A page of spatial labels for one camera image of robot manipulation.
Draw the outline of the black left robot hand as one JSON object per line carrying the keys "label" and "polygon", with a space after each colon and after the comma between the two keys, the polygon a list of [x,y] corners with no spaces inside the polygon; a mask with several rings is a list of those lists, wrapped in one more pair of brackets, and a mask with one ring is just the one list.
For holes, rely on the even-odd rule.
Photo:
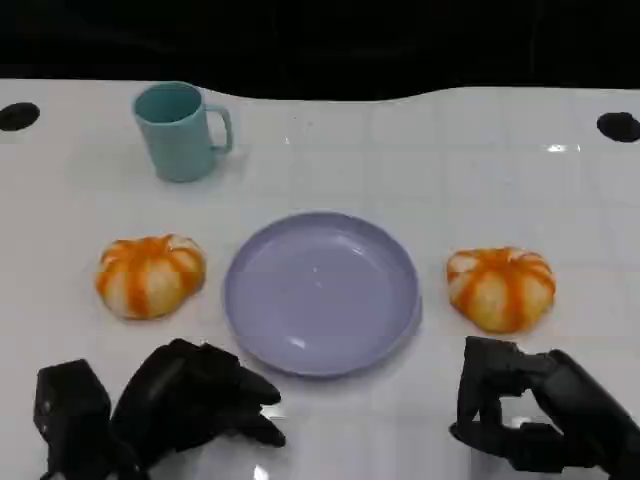
{"label": "black left robot hand", "polygon": [[241,435],[282,448],[286,437],[262,414],[279,390],[208,343],[175,339],[158,347],[125,387],[111,418],[124,457],[146,473],[169,454]]}

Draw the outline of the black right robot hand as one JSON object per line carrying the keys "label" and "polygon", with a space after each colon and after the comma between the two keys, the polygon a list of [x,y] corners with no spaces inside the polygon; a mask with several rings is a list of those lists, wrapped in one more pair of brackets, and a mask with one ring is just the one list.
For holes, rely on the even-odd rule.
{"label": "black right robot hand", "polygon": [[[504,425],[501,400],[530,391],[548,423]],[[516,471],[559,474],[598,467],[639,476],[639,427],[581,365],[561,350],[528,354],[513,342],[469,336],[451,435]]]}

